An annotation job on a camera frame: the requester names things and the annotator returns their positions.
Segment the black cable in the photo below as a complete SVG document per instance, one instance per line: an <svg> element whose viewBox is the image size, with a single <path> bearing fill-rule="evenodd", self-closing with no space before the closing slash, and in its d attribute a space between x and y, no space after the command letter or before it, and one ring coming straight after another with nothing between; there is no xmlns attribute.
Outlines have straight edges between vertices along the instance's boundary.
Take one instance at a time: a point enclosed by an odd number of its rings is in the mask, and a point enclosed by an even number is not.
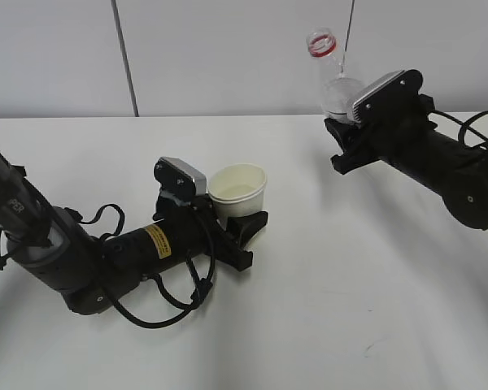
<svg viewBox="0 0 488 390"><path fill-rule="evenodd" d="M76 238L76 236L74 235L72 230L63 221L61 216L56 212L56 210L49 203L49 201L47 201L47 199L25 178L24 178L24 184L27 187L27 189L33 194L33 196L40 202L41 206L47 210L50 217L62 229L63 233L68 237L68 239L81 252L81 255L88 257L89 254L88 254L87 250L85 249L85 247L83 246L83 244L81 243L81 241ZM208 270L208 274L207 274L207 284L209 285L211 283L211 278L213 277L214 272L215 272L215 246L213 244L213 239L211 238L210 232L206 227L206 224L195 213L194 213L194 215L195 215L195 218L201 224L201 227L203 228L205 234L207 235L208 244L210 246L210 255L211 255L211 257L210 257L210 269ZM115 295L101 281L101 279L98 276L96 277L96 283L98 283L99 287L103 290L105 297L107 297L107 299L110 301L110 303L114 306L114 308L121 315L123 315L123 317L125 317L131 323L138 325L139 327L144 327L145 329L160 329L163 327L168 327L168 326L173 325L174 323L177 323L178 321L182 320L184 317L186 317L192 311L192 309L185 309L173 318L170 318L170 319L165 320L165 321L150 323L150 322L141 320L138 317L136 317L135 315L133 315L132 313L130 313L119 302L119 300L115 297Z"/></svg>
<svg viewBox="0 0 488 390"><path fill-rule="evenodd" d="M479 114L475 114L472 118L466 120L462 125L461 125L461 129L459 130L459 135L458 135L458 138L459 138L459 142L463 143L463 145L466 145L464 143L464 137L466 135L466 132L467 130L469 131L472 131L470 125L473 124L475 121L479 120L480 118L482 118L483 116L487 116L488 115L488 111L483 111L483 112L480 112Z"/></svg>
<svg viewBox="0 0 488 390"><path fill-rule="evenodd" d="M79 221L79 223L81 225L92 225L92 224L94 224L94 223L96 223L97 221L100 220L100 218L103 215L103 211L105 211L105 209L107 207L111 207L112 209L116 210L118 212L118 214L120 215L120 219L118 220L117 226L115 227L115 231L113 233L103 233L99 237L99 240L101 242L105 242L105 240L108 239L108 238L110 238L110 237L118 236L123 231L125 217L124 217L124 211L123 211L123 209L121 207L119 207L115 203L109 203L107 205L101 206L98 209L98 211L96 211L96 215L90 221L82 221L82 220Z"/></svg>
<svg viewBox="0 0 488 390"><path fill-rule="evenodd" d="M447 114L446 112L442 112L442 111L439 111L439 110L432 110L431 112L432 112L432 114L442 116L443 118L447 118L447 119L451 120L452 122L455 122L455 123L457 123L458 125L461 126L461 129L460 129L460 132L459 132L459 135L458 135L458 141L461 144L466 145L466 142L464 141L464 137L466 135L466 132L467 131L470 131L471 133L475 134L476 136L478 136L479 138L481 138L482 140L484 140L485 141L485 145L488 146L488 137L485 136L484 134L478 132L476 129L474 129L474 128L472 128L470 126L470 124L472 124L475 120L481 118L484 115L488 115L488 111L480 112L479 114L474 115L472 118L470 118L470 119L468 119L468 120L466 120L464 122L461 119L456 118L455 116L452 116L450 114Z"/></svg>

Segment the cable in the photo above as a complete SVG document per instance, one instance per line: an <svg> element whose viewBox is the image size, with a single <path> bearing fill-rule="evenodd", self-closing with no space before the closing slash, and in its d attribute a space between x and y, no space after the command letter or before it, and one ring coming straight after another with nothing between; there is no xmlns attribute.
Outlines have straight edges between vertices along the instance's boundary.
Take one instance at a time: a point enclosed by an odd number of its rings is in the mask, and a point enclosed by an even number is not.
<svg viewBox="0 0 488 390"><path fill-rule="evenodd" d="M24 178L24 184L27 187L27 189L33 194L33 196L40 202L41 206L44 209L47 210L47 212L49 213L50 217L62 229L63 233L68 237L68 239L76 246L77 250L81 252L81 255L82 256L85 256L87 258L89 256L89 253L87 252L87 250L85 249L85 247L83 246L83 244L81 243L81 241L76 238L76 236L74 235L73 231L63 221L63 219L61 218L61 216L56 212L56 210L54 209L54 207L49 203L49 201L47 201L47 199L27 179L25 179L25 178ZM207 273L207 278L206 279L203 279L203 280L206 280L205 283L207 285L206 288L203 289L203 290L206 291L205 293L202 294L202 301L203 301L204 298L207 295L207 292L209 291L210 287L212 286L212 284L211 284L211 278L213 277L214 272L215 272L215 246L213 244L213 239L211 238L210 232L209 232L209 230L206 227L206 224L200 219L200 217L198 217L198 215L196 215L195 213L193 213L193 214L195 215L195 218L198 220L198 222L200 223L201 227L203 228L203 230L204 230L204 232L205 232L205 234L207 236L208 244L209 244L209 247L210 247L210 268L209 268L208 273ZM196 307L193 307L193 304L196 303L196 302L192 302L192 304L188 308L183 309L183 311L180 312L178 315L176 315L175 317L170 318L168 320L159 321L159 322L155 322L155 323L151 323L151 322L144 321L144 320L136 317L132 313L130 313L119 302L119 300L110 291L110 289L98 277L98 275L97 275L97 269L96 268L94 268L93 271L96 274L96 278L95 278L96 279L96 283L98 283L98 286L103 290L103 292L105 294L105 297L107 297L107 299L114 306L114 308L121 315L123 315L123 317L125 317L128 321L130 321L131 323L133 323L133 324L135 324L135 325L137 325L139 327L144 327L145 329L160 329L160 328L163 328L163 327L169 327L170 325L173 325L174 323L177 323L180 320L182 320L194 308L197 308L198 307L198 305L196 305ZM168 294L167 297L168 298L171 297L172 299L175 299L175 298L173 298L171 296L171 294Z"/></svg>
<svg viewBox="0 0 488 390"><path fill-rule="evenodd" d="M487 147L488 147L488 137L481 134L480 132L478 132L476 129L472 128L470 125L473 124L473 122L475 122L476 120L480 119L481 117L485 116L485 115L488 115L488 111L483 111L483 112L480 112L479 114L476 114L474 115L472 118L466 120L466 121L462 121L461 119L457 119L455 116L452 116L450 114L447 114L446 112L442 112L442 111L439 111L439 110L432 110L430 111L432 114L435 114L435 115L439 115L439 116L442 116L443 118L447 118L449 120L451 120L452 122L455 122L457 123L458 125L461 126L460 130L459 130L459 135L458 135L458 141L465 145L466 146L466 142L464 140L465 136L466 136L466 132L467 131L470 131L471 133L475 134L476 136L478 136L479 138L481 138L482 140L485 141L485 144Z"/></svg>
<svg viewBox="0 0 488 390"><path fill-rule="evenodd" d="M71 209L69 207L65 207L65 210L69 214L71 214L71 216L74 218L74 220L77 221L79 224L81 224L81 225L93 225L97 221L100 220L100 218L103 215L103 211L105 211L105 209L107 207L111 207L112 209L116 210L118 212L120 218L119 218L119 220L117 222L117 226L115 227L115 231L113 233L103 233L99 237L99 241L103 243L103 242L105 242L106 239L111 238L111 237L118 236L123 231L124 220L125 220L125 218L124 218L124 211L123 211L123 209L121 207L119 207L119 205L116 205L115 203L109 203L107 205L101 206L98 209L98 211L96 211L96 215L90 221L83 221L83 217L76 210L73 210L73 209Z"/></svg>

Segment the white wall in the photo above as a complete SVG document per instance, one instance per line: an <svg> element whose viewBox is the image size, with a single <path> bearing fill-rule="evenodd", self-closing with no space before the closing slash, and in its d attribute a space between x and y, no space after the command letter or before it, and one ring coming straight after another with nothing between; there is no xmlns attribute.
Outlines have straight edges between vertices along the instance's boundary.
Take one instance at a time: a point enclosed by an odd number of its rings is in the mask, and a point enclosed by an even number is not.
<svg viewBox="0 0 488 390"><path fill-rule="evenodd" d="M318 112L304 39L350 0L118 0L141 115ZM357 0L367 81L417 68L448 111L488 109L488 0Z"/></svg>
<svg viewBox="0 0 488 390"><path fill-rule="evenodd" d="M319 112L305 36L344 41L351 0L117 0L141 115ZM425 75L445 111L488 109L488 0L357 0L372 81ZM0 117L131 116L109 0L0 0Z"/></svg>
<svg viewBox="0 0 488 390"><path fill-rule="evenodd" d="M0 0L0 117L133 115L108 0Z"/></svg>
<svg viewBox="0 0 488 390"><path fill-rule="evenodd" d="M141 115L316 112L305 37L350 0L118 0Z"/></svg>

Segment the bottle neck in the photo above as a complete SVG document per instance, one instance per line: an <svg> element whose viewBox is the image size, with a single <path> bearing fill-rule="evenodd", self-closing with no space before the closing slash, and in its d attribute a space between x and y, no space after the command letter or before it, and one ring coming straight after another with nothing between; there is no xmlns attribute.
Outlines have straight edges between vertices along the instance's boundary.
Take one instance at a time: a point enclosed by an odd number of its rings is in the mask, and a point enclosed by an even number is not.
<svg viewBox="0 0 488 390"><path fill-rule="evenodd" d="M315 58L320 83L343 77L342 56L339 48L323 57Z"/></svg>

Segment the label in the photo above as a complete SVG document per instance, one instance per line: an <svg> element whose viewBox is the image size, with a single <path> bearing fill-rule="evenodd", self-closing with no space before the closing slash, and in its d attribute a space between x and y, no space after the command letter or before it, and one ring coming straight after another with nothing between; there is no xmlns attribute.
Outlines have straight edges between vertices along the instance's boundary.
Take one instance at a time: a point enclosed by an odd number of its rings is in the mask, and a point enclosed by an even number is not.
<svg viewBox="0 0 488 390"><path fill-rule="evenodd" d="M161 229L157 225L148 225L145 227L145 231L149 234L152 241L155 244L155 248L159 253L159 258L167 258L168 256L172 256L172 247L168 242L168 238Z"/></svg>

